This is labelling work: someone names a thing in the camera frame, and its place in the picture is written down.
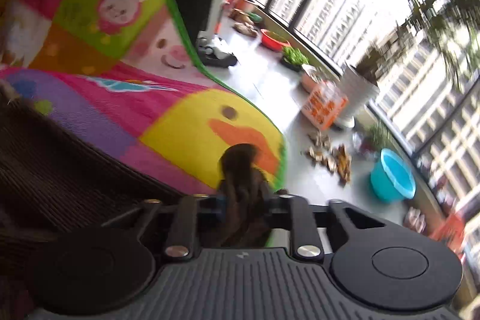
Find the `brown dotted corduroy garment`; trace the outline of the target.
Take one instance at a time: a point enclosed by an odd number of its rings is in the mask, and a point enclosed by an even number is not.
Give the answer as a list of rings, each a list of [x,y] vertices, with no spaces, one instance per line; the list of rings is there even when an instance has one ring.
[[[163,248],[178,225],[231,233],[244,205],[230,179],[206,202],[85,143],[1,85],[1,317],[269,319],[265,250]]]

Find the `dried peel pile on floor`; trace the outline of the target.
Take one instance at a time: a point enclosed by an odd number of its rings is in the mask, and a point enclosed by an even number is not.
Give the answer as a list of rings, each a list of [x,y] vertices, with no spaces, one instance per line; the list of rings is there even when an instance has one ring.
[[[332,145],[329,135],[320,131],[308,134],[311,145],[304,152],[314,165],[318,164],[326,168],[329,173],[337,174],[342,185],[351,181],[352,156],[346,151],[344,144]]]

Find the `orange printed cardboard box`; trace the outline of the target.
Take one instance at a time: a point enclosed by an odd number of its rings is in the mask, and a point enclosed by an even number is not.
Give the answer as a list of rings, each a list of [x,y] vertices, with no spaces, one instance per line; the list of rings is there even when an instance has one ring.
[[[316,129],[325,131],[347,104],[347,96],[333,82],[321,81],[309,94],[301,113]]]

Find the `blue plastic basin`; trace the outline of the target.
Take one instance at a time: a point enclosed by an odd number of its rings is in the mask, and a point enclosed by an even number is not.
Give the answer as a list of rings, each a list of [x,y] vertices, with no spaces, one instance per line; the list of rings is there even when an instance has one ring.
[[[411,200],[416,194],[416,182],[407,163],[394,151],[382,149],[370,174],[377,198],[385,203]]]

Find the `white ribbed plant pot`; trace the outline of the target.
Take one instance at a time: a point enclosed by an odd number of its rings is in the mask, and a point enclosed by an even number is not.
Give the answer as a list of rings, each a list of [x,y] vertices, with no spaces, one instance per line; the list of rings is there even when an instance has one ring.
[[[337,87],[346,96],[347,104],[338,114],[334,125],[352,129],[355,126],[355,115],[378,95],[379,88],[366,80],[350,65],[346,66],[341,79],[337,82]]]

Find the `green plant in tray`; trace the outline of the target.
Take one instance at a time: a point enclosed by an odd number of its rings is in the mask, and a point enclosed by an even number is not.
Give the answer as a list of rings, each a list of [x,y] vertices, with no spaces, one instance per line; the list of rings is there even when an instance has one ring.
[[[308,64],[308,58],[299,49],[285,46],[280,63],[291,71],[300,72],[303,65]]]

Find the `red plastic basin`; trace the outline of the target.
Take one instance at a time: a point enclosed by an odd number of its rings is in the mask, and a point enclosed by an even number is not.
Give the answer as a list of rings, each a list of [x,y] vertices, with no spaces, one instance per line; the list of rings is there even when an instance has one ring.
[[[268,29],[261,29],[261,44],[274,52],[282,52],[284,48],[290,47],[287,39],[281,37]]]

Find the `colourful cartoon play mat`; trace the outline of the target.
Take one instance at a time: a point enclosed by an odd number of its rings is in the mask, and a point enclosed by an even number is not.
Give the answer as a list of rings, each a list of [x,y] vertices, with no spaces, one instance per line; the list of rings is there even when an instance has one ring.
[[[235,145],[281,188],[272,120],[208,72],[175,0],[1,0],[1,78],[48,118],[186,194],[209,194]]]

